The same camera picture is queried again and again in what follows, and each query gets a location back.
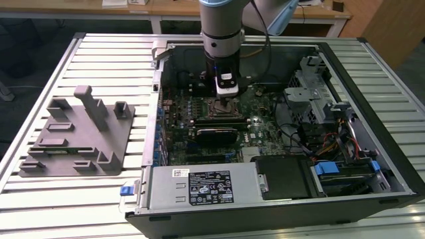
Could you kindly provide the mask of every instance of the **gray plastic holder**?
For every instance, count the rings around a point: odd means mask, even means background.
[[[51,117],[21,165],[22,177],[120,174],[135,107],[126,102],[106,106],[91,93],[91,86],[75,89],[83,106],[53,99]]]

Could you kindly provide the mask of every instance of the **power supply label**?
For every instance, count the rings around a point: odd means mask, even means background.
[[[190,173],[190,203],[234,203],[231,171]]]

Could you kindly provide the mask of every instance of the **slotted metal surface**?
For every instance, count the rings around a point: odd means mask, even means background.
[[[248,37],[263,42],[263,37]],[[22,130],[22,144],[11,151],[13,161],[7,167],[0,188],[0,233],[2,238],[144,238],[124,219],[126,207],[134,207],[135,197],[126,201],[119,196],[120,186],[140,177],[140,165],[147,133],[150,92],[154,77],[152,47],[156,40],[196,41],[199,36],[152,36],[120,34],[88,34],[74,40],[51,86],[42,93],[46,101],[37,103],[34,122],[27,119],[29,131]],[[274,42],[327,41],[335,50],[362,92],[382,118],[396,142],[422,177],[425,177],[425,115],[406,85],[394,75],[379,56],[356,39],[278,38]],[[22,178],[18,176],[22,157],[39,136],[50,116],[46,104],[54,97],[70,99],[76,85],[91,85],[94,96],[106,104],[127,101],[136,105],[136,118],[127,147],[124,169],[112,177]],[[336,85],[342,99],[344,93]],[[418,203],[402,209],[387,210],[358,223],[338,226],[315,226],[276,231],[216,235],[203,238],[424,238],[425,204]]]

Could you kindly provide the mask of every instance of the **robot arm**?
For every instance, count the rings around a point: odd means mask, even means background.
[[[244,23],[264,31],[251,0],[200,0],[202,27],[207,56],[207,81],[219,98],[238,95],[239,54]],[[280,34],[294,15],[299,0],[255,1],[268,34]]]

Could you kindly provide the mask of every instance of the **wooden table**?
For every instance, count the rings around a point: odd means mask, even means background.
[[[147,5],[130,4],[128,8],[103,9],[102,0],[0,0],[0,17],[54,19],[123,19],[150,20],[155,34],[162,34],[162,20],[200,20],[199,0],[150,0]],[[331,10],[326,6],[299,8],[291,23],[332,25],[328,37],[338,37],[347,20],[348,11]]]

